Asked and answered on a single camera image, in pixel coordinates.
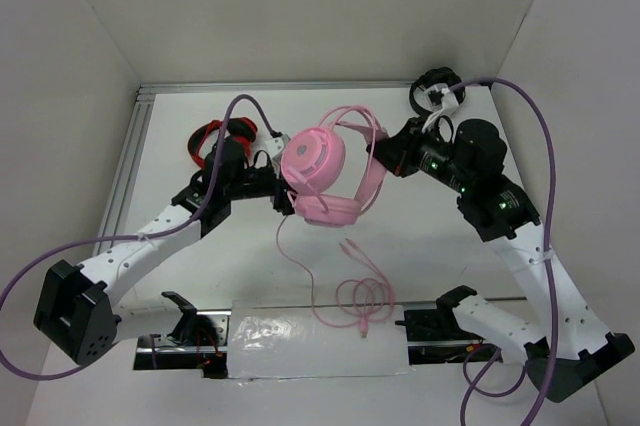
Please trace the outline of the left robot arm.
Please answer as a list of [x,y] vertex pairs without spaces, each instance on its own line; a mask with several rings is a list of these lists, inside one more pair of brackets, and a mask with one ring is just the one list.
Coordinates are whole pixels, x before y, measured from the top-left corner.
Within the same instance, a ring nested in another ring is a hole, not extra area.
[[203,239],[231,214],[235,201],[268,198],[276,211],[291,205],[277,164],[288,136],[266,141],[262,167],[247,162],[242,146],[224,141],[221,166],[192,176],[161,213],[107,251],[72,265],[55,263],[45,275],[34,325],[75,364],[87,366],[125,336],[134,315],[116,311],[124,295],[179,251]]

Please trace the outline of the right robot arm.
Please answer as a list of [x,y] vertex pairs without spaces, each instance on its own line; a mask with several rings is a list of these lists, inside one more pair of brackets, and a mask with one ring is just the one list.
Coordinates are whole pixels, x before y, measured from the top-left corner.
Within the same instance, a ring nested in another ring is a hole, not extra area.
[[526,192],[504,175],[507,145],[488,121],[463,121],[452,140],[412,118],[368,152],[388,172],[422,171],[454,190],[457,208],[507,265],[537,319],[530,323],[459,286],[436,301],[436,325],[448,338],[464,332],[522,364],[547,400],[560,403],[628,356],[628,335],[612,332],[593,312],[558,257],[544,245],[544,224]]

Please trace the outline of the pink headphones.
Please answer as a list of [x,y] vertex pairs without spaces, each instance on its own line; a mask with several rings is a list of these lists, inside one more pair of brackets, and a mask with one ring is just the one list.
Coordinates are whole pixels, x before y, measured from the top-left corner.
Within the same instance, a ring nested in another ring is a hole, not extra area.
[[[337,127],[358,132],[369,147],[366,167],[352,198],[327,193],[346,160],[346,146],[335,131]],[[355,224],[376,201],[383,186],[387,170],[374,158],[374,152],[375,143],[387,137],[374,113],[360,105],[337,107],[326,113],[318,125],[294,136],[280,161],[294,213],[309,224],[325,227]]]

